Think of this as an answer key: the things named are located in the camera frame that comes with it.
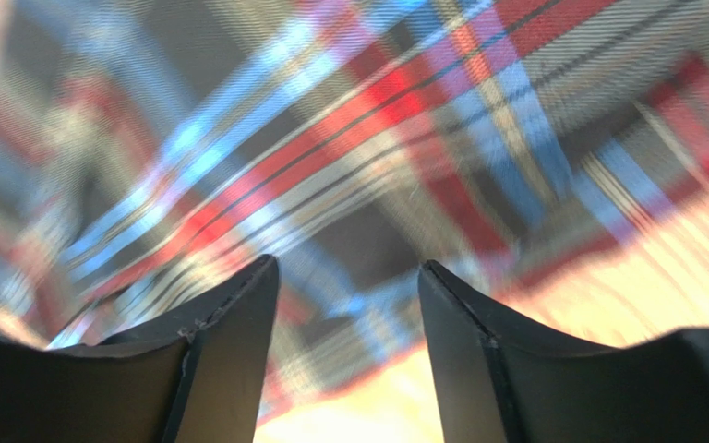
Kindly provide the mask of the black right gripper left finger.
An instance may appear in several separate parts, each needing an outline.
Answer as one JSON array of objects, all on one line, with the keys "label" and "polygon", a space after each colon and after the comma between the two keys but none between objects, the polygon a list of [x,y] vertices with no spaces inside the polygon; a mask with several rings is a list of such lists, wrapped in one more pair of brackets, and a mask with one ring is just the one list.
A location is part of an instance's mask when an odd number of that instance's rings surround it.
[{"label": "black right gripper left finger", "polygon": [[0,442],[249,442],[280,272],[264,255],[95,346],[0,337]]}]

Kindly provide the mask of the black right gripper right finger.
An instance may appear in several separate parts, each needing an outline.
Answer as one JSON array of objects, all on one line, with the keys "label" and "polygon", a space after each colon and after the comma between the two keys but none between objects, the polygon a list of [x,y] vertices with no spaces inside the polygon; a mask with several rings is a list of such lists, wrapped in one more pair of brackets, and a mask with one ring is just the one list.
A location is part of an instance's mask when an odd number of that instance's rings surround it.
[{"label": "black right gripper right finger", "polygon": [[436,261],[418,294],[448,442],[709,442],[709,328],[614,348],[539,323]]}]

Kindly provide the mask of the brown blue red plaid shirt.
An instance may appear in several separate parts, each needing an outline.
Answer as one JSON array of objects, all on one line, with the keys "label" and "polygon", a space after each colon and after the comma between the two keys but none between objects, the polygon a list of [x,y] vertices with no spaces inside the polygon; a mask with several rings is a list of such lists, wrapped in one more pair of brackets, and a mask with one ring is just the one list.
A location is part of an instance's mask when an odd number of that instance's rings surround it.
[{"label": "brown blue red plaid shirt", "polygon": [[103,341],[278,258],[261,414],[420,336],[416,270],[532,287],[709,180],[709,1],[15,1],[0,325]]}]

